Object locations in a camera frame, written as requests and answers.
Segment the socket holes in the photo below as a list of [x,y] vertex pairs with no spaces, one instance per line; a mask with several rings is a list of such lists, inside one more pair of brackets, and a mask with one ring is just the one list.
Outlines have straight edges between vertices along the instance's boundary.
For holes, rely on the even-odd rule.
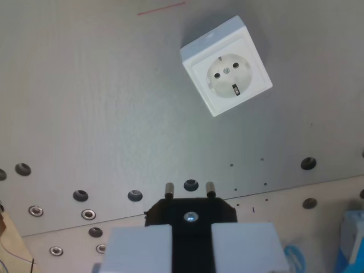
[[0,181],[4,181],[6,178],[6,172],[3,169],[0,169]]
[[309,171],[310,169],[315,168],[316,164],[317,162],[315,158],[305,158],[301,162],[301,168],[306,171]]
[[78,202],[85,202],[89,195],[85,191],[78,190],[73,193],[73,198]]
[[34,217],[40,217],[43,215],[43,209],[39,206],[31,206],[28,209],[30,215],[34,216]]
[[52,246],[49,249],[49,252],[53,255],[53,256],[61,256],[63,254],[63,249],[61,249],[59,246]]
[[304,209],[313,209],[317,205],[317,200],[315,198],[307,198],[303,201],[302,206]]
[[96,247],[96,251],[100,254],[104,254],[105,253],[105,250],[106,250],[106,245],[104,245],[103,243],[98,245]]
[[99,238],[99,237],[101,237],[103,235],[103,232],[98,227],[91,227],[89,229],[89,234],[93,238]]
[[32,173],[31,168],[25,163],[19,163],[15,166],[15,171],[21,176],[28,176]]
[[194,192],[195,190],[198,189],[198,182],[196,180],[193,179],[189,179],[187,180],[184,184],[183,187],[186,191],[188,192]]
[[[232,65],[235,63],[239,67],[233,68]],[[226,54],[221,59],[215,60],[206,75],[209,89],[220,98],[236,97],[235,90],[231,88],[234,84],[237,86],[238,93],[242,94],[247,90],[252,79],[253,70],[249,62],[236,54]]]
[[85,209],[82,211],[81,216],[86,220],[94,220],[96,218],[96,213],[91,209]]
[[127,194],[127,198],[129,198],[130,201],[139,202],[143,198],[143,195],[137,189],[133,189]]

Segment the metal grommet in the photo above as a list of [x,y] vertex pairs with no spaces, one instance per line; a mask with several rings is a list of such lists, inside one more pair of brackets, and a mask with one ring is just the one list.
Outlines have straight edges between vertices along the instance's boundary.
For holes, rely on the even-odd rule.
[[106,250],[106,245],[104,245],[103,243],[98,245],[96,247],[96,251],[100,254],[104,254],[105,253],[105,250]]
[[190,223],[196,222],[198,220],[198,214],[196,212],[187,212],[183,218]]
[[94,220],[96,218],[96,213],[91,209],[85,209],[82,213],[82,218],[86,220]]
[[61,256],[63,254],[63,249],[61,249],[59,246],[52,246],[49,249],[49,252],[53,255],[53,256]]
[[39,206],[31,206],[28,211],[34,217],[40,217],[43,215],[43,209]]

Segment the pegboard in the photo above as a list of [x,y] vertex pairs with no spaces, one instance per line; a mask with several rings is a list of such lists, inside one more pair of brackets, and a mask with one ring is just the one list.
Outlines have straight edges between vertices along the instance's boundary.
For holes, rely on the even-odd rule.
[[[331,273],[340,245],[341,220],[346,210],[364,209],[362,190],[364,177],[360,176],[227,202],[236,208],[239,222],[273,222],[283,246],[293,244],[301,249],[307,272]],[[308,198],[314,198],[317,205],[304,209],[303,202]],[[136,216],[23,239],[42,272],[91,272],[94,263],[102,262],[104,257],[95,248],[107,244],[112,228],[143,225],[144,216]],[[88,231],[93,227],[100,228],[103,235],[92,238]],[[51,256],[48,250],[52,246],[62,247],[64,254]]]
[[[0,3],[0,200],[21,235],[90,224],[84,209],[93,224],[142,214],[167,182],[176,197],[212,181],[234,198],[364,173],[364,2],[200,0],[143,16],[139,4]],[[213,118],[179,49],[235,15],[273,88]]]

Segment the metal pin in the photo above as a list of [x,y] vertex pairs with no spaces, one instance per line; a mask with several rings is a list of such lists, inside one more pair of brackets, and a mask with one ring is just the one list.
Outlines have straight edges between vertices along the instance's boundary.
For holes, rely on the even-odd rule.
[[215,185],[213,182],[207,182],[206,183],[206,192],[208,198],[215,198],[216,192],[215,192]]
[[164,198],[173,199],[174,193],[175,193],[175,186],[173,185],[173,183],[167,183],[166,191],[164,193]]

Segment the screw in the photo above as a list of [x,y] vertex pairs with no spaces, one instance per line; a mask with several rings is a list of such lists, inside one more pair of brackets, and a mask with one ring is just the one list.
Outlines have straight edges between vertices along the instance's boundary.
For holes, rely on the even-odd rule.
[[198,214],[196,212],[188,212],[186,213],[183,218],[187,221],[187,222],[196,222],[198,220]]
[[40,217],[43,215],[43,209],[39,206],[31,206],[28,211],[34,217]]

